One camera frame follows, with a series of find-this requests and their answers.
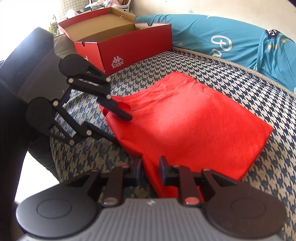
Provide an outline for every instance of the red fabric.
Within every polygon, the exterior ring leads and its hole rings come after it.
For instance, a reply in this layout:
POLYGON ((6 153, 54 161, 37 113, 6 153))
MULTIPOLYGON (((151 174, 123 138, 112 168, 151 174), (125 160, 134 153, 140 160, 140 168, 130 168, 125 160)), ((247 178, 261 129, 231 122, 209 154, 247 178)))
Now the red fabric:
POLYGON ((241 179, 264 147, 273 128, 222 93, 174 72, 130 96, 113 96, 133 119, 122 121, 104 111, 120 144, 142 155, 146 175, 160 197, 177 197, 164 187, 158 160, 200 172, 208 167, 241 179))

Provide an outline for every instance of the box flap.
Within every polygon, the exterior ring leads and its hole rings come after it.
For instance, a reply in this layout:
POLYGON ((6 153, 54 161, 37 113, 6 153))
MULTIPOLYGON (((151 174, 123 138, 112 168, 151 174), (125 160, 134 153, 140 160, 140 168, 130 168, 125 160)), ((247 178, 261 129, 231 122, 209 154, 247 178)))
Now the box flap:
POLYGON ((135 15, 115 8, 87 12, 59 23, 65 34, 73 41, 96 41, 93 36, 122 26, 131 26, 135 15))

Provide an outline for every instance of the black and white patterned surface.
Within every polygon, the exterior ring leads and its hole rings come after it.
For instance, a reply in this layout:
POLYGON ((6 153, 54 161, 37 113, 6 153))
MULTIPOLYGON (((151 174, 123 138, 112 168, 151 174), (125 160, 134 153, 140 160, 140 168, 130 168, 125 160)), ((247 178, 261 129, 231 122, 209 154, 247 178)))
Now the black and white patterned surface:
MULTIPOLYGON (((252 74, 225 61, 173 50, 138 62, 112 75, 112 94, 125 96, 153 85, 167 74, 179 71, 222 92, 274 127, 265 147, 243 178, 253 187, 278 197, 287 208, 288 219, 281 237, 296 240, 296 99, 259 74, 252 74)), ((73 91, 65 105, 81 124, 89 121, 109 131, 92 95, 73 91)), ((59 117, 59 122, 69 131, 59 117)), ((70 147, 51 140, 52 153, 61 181, 91 168, 103 172, 130 163, 127 153, 105 139, 85 141, 70 147)), ((154 197, 143 178, 140 187, 129 188, 126 196, 154 197)))

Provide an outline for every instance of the blue blanket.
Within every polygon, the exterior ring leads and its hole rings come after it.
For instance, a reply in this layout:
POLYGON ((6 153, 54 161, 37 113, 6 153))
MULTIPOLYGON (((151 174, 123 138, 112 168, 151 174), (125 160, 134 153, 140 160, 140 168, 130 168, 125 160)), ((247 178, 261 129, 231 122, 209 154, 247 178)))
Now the blue blanket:
POLYGON ((140 16, 136 22, 171 23, 174 46, 255 69, 296 93, 296 44, 276 30, 195 14, 140 16))

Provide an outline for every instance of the folded red garment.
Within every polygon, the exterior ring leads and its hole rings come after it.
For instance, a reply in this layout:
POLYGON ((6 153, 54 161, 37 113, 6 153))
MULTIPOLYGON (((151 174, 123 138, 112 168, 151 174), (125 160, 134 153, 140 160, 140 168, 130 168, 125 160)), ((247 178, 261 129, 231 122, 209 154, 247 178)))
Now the folded red garment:
POLYGON ((173 72, 146 90, 114 100, 133 119, 122 121, 104 110, 106 121, 131 155, 142 155, 146 175, 159 197, 177 197, 164 187, 160 156, 170 165, 200 172, 211 168, 241 179, 264 147, 273 128, 222 93, 173 72))

